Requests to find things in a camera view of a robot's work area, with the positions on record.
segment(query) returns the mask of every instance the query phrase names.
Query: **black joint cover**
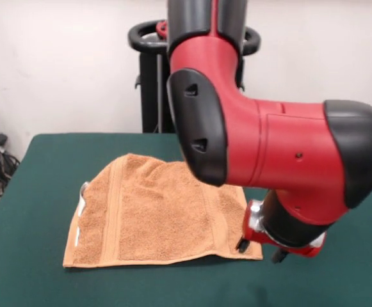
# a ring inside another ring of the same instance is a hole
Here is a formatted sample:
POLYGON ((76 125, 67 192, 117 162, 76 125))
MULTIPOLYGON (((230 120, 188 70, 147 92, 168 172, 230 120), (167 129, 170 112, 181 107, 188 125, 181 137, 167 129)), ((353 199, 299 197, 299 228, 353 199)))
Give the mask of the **black joint cover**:
POLYGON ((245 37, 247 0, 218 0, 218 33, 233 44, 239 54, 245 37))
POLYGON ((372 106, 349 100, 324 105, 343 162, 345 203, 352 209, 372 191, 372 106))
POLYGON ((224 184, 227 134, 214 86, 205 75, 185 68, 169 77, 167 88, 172 118, 191 172, 207 184, 224 184))
POLYGON ((284 208, 274 190, 268 191, 261 213, 267 234, 279 244, 290 248, 305 247, 332 225, 312 225, 296 219, 284 208))
POLYGON ((211 29, 211 0, 168 0, 168 56, 183 41, 211 29))

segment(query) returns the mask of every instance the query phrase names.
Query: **black handle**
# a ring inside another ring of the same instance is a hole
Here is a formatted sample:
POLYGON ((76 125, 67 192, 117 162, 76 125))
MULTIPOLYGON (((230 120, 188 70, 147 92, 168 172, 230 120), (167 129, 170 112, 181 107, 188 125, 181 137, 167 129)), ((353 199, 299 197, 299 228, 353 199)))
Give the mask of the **black handle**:
MULTIPOLYGON (((157 35, 144 37, 145 35, 155 33, 156 26, 161 21, 162 20, 153 20, 135 25, 129 30, 127 36, 129 45, 139 52, 166 54, 167 42, 165 40, 159 39, 157 35)), ((255 30, 247 27, 245 29, 245 40, 243 56, 249 56, 258 51, 261 44, 261 37, 255 30)))
POLYGON ((243 45, 243 56, 249 56, 260 49, 261 37, 256 30, 246 27, 244 38, 246 41, 243 45))
POLYGON ((160 40, 157 36, 143 36, 156 32, 156 25, 162 20, 143 22, 131 28, 127 38, 129 45, 134 50, 151 54, 165 54, 167 52, 167 43, 160 40))

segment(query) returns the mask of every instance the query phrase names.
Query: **red casing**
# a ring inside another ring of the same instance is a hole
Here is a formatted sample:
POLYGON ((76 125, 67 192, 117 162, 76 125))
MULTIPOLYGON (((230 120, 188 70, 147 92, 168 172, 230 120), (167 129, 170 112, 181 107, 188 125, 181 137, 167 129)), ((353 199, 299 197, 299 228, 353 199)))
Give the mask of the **red casing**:
POLYGON ((276 190, 284 208, 307 224, 337 221, 348 210, 344 169, 323 104, 244 97, 235 82, 239 54, 217 33, 216 7, 213 0, 211 32, 177 46, 170 68, 195 69, 217 91, 227 129, 227 183, 276 190))

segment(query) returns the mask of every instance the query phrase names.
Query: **terry cloth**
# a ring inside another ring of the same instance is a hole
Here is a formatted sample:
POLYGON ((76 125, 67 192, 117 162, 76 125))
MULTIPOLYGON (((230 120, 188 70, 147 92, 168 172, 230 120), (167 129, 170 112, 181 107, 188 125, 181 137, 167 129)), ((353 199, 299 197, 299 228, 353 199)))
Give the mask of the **terry cloth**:
POLYGON ((236 251, 247 207, 243 189, 203 184, 185 162, 119 157, 87 185, 83 199, 70 224, 64 267, 263 257, 254 242, 244 254, 236 251))

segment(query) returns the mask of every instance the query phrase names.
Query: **green table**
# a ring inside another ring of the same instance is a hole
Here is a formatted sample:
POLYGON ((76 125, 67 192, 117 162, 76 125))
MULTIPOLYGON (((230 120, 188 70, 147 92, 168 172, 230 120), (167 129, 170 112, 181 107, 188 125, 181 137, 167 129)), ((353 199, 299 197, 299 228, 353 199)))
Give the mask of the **green table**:
MULTIPOLYGON (((329 231, 315 259, 273 265, 210 256, 169 266, 64 269, 78 191, 128 152, 181 158, 173 135, 36 137, 0 202, 0 307, 372 306, 372 194, 329 231)), ((264 191, 247 189, 247 198, 264 191)))

